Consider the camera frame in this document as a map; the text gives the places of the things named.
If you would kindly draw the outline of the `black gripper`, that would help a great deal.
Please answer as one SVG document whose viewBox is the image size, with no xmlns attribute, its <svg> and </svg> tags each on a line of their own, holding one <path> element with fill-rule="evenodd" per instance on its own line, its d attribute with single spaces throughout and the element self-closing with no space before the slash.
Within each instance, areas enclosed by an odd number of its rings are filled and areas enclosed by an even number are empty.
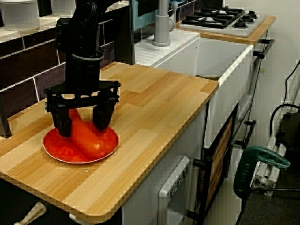
<svg viewBox="0 0 300 225">
<path fill-rule="evenodd" d="M 54 126 L 63 137 L 71 136 L 72 120 L 69 109 L 93 106 L 93 124 L 106 129 L 115 104 L 119 101 L 118 81 L 100 80 L 100 62 L 103 54 L 88 58 L 67 54 L 65 81 L 45 89 L 45 109 L 51 112 Z"/>
</svg>

